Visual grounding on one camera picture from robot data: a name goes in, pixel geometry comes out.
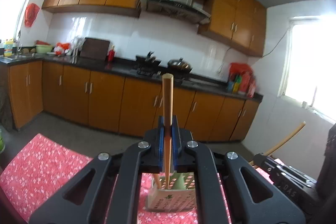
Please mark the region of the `wooden chopstick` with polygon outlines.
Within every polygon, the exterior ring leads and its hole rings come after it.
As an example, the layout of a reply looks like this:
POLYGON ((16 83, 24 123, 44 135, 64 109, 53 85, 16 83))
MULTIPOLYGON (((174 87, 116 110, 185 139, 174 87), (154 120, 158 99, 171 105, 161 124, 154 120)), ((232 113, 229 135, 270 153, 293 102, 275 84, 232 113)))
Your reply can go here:
POLYGON ((153 178, 154 178, 154 181, 155 181, 155 183, 156 183, 157 188, 158 188, 158 189, 161 189, 162 184, 161 184, 161 180, 160 180, 160 176, 159 176, 159 174, 154 173, 154 174, 153 174, 153 178))
POLYGON ((164 126, 164 169, 165 188, 169 188, 171 169, 171 126, 173 123, 173 83, 174 76, 166 73, 162 76, 163 126, 164 126))
POLYGON ((288 141, 290 141, 294 136, 296 136, 305 126, 306 126, 306 122, 305 121, 301 122, 300 125, 292 133, 290 133, 287 137, 282 139, 282 141, 277 143, 275 146, 270 148, 268 151, 263 153, 263 155, 264 156, 272 155, 272 153, 274 153, 275 151, 280 149, 282 146, 284 146, 286 143, 288 143, 288 141))

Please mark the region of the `green perforated utensil holder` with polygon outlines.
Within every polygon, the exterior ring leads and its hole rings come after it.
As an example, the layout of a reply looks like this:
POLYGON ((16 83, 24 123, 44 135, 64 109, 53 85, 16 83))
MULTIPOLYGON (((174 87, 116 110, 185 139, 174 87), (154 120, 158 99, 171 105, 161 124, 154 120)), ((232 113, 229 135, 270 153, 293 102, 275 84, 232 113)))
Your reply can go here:
POLYGON ((162 187, 158 189, 152 176, 151 188, 146 198, 148 211, 176 213, 191 211, 197 207, 194 173, 172 173, 169 188, 165 188, 165 176, 160 176, 162 187))

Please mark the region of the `wooden chopstick in holder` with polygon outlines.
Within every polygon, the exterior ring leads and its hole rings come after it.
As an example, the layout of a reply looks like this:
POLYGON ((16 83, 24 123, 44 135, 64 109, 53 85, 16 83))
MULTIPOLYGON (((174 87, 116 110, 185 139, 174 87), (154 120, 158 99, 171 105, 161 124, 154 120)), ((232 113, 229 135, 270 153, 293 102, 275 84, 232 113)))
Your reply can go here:
POLYGON ((155 181, 155 183, 156 183, 157 188, 158 188, 158 189, 161 189, 162 184, 161 184, 161 180, 160 180, 160 176, 159 176, 159 174, 154 173, 154 174, 153 174, 153 178, 154 178, 154 181, 155 181))

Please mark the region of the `red floral tablecloth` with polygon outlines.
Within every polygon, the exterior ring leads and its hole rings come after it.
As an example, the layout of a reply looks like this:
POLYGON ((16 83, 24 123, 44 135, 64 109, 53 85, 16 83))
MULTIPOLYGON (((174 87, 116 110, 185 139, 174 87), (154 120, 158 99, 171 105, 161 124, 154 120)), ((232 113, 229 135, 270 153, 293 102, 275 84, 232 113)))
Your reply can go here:
MULTIPOLYGON (((36 135, 1 173, 1 189, 15 211, 28 223, 32 213, 92 160, 36 135)), ((154 213, 145 208, 152 175, 142 174, 138 223, 198 223, 196 210, 154 213)))

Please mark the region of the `lower wooden base cabinets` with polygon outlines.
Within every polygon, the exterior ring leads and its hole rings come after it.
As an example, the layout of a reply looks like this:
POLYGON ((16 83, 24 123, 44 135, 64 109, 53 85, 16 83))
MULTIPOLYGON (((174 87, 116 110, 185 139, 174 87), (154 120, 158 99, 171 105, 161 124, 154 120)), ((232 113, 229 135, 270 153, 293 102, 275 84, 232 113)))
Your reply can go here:
MULTIPOLYGON (((163 114, 158 82, 42 60, 10 65, 6 75, 16 128, 46 111, 92 128, 142 136, 163 114)), ((259 104, 184 84, 174 89, 173 113, 198 141, 241 141, 259 104)))

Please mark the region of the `red plastic bag right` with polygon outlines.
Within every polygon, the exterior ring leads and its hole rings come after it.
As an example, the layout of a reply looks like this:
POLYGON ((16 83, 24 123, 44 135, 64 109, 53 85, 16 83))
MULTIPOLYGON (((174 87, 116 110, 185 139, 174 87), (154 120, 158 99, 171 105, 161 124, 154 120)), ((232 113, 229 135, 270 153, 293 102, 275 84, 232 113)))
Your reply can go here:
POLYGON ((230 63, 227 90, 253 98, 256 90, 256 78, 252 68, 244 63, 230 63))

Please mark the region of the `black stone countertop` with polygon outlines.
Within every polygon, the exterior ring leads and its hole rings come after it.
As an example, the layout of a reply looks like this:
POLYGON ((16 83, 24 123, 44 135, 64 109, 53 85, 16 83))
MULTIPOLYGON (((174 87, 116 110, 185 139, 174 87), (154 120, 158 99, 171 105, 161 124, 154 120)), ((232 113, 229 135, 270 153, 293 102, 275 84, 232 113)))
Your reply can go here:
MULTIPOLYGON (((104 61, 85 59, 81 57, 56 57, 37 53, 14 57, 1 56, 1 64, 8 66, 25 64, 33 61, 46 61, 61 65, 69 65, 73 67, 89 69, 90 71, 98 71, 124 77, 132 77, 135 79, 150 81, 153 83, 161 82, 162 75, 165 73, 169 73, 168 68, 159 66, 157 68, 157 73, 155 73, 154 75, 141 75, 137 72, 138 65, 134 60, 120 59, 118 57, 115 58, 112 63, 107 63, 104 61)), ((225 83, 224 81, 211 79, 209 77, 196 75, 193 73, 189 73, 183 75, 182 77, 179 77, 174 81, 174 85, 179 88, 201 91, 220 96, 228 96, 241 100, 249 99, 246 96, 228 92, 227 83, 225 83)))

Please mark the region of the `black wok on stove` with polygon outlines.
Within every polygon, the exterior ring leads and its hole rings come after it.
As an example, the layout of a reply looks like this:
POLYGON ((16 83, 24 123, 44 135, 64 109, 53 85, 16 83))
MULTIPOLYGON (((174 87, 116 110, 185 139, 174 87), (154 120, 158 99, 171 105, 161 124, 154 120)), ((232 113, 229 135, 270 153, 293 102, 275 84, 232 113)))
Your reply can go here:
POLYGON ((171 59, 167 63, 167 67, 171 70, 174 71, 175 73, 190 73, 192 71, 192 66, 183 60, 181 57, 180 59, 171 59))

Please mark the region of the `red bottle on counter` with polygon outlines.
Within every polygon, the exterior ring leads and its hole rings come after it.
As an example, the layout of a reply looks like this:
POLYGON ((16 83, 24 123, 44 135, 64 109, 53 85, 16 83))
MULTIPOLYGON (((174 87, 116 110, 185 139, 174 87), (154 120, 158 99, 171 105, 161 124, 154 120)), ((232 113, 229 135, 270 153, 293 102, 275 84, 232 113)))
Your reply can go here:
POLYGON ((115 45, 112 45, 111 49, 109 50, 108 53, 108 62, 111 63, 114 59, 115 56, 115 45))

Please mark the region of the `black pan on stove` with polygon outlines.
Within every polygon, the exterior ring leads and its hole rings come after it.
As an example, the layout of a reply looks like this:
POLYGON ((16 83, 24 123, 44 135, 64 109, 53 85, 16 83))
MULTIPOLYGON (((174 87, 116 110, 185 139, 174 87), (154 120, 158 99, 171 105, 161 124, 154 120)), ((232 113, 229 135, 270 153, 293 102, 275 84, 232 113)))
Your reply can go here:
POLYGON ((149 51, 146 56, 136 55, 135 60, 139 67, 154 68, 161 64, 161 60, 157 59, 152 51, 149 51))

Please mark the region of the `dark wooden cutting board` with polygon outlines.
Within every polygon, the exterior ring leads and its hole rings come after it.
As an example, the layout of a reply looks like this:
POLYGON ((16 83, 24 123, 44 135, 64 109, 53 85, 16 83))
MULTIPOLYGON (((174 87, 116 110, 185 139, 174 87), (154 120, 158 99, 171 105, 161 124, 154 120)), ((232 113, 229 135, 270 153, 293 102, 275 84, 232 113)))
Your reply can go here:
POLYGON ((84 43, 80 51, 80 57, 104 61, 107 57, 109 46, 109 40, 84 38, 84 43))

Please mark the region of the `red white plastic bag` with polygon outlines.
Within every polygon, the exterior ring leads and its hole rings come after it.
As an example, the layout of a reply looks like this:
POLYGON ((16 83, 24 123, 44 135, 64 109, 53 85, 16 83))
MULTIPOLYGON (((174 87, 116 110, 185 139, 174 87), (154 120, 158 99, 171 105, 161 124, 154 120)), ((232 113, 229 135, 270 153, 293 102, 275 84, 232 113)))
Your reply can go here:
POLYGON ((61 43, 58 42, 56 46, 54 47, 55 55, 62 55, 66 54, 71 50, 71 44, 70 43, 61 43))

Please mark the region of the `green basin on counter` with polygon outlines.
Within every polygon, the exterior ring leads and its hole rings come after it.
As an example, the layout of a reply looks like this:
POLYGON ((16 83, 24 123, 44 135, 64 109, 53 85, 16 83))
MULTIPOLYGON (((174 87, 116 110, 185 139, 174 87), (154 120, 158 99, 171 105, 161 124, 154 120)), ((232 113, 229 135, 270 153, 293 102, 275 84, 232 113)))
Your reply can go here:
POLYGON ((53 46, 45 45, 45 44, 36 44, 35 48, 36 48, 36 53, 46 54, 48 52, 52 52, 53 46))

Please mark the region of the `yellow detergent bottle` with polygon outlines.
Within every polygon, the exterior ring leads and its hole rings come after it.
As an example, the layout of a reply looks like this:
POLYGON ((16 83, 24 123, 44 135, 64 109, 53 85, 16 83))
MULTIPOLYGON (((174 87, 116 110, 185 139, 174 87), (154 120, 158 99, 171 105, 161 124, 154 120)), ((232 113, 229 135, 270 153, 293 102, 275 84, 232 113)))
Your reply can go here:
POLYGON ((13 54, 13 39, 7 39, 4 43, 4 57, 9 57, 13 54))

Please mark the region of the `red hanging bag on wall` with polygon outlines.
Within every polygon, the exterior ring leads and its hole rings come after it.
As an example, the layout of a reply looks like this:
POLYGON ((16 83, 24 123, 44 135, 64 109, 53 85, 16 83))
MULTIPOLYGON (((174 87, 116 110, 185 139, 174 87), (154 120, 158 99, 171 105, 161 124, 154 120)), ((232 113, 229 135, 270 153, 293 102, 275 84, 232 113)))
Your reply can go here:
POLYGON ((25 10, 25 16, 24 16, 24 24, 25 27, 30 28, 34 24, 34 21, 36 20, 38 13, 40 11, 40 7, 36 5, 35 3, 30 3, 27 5, 25 10))

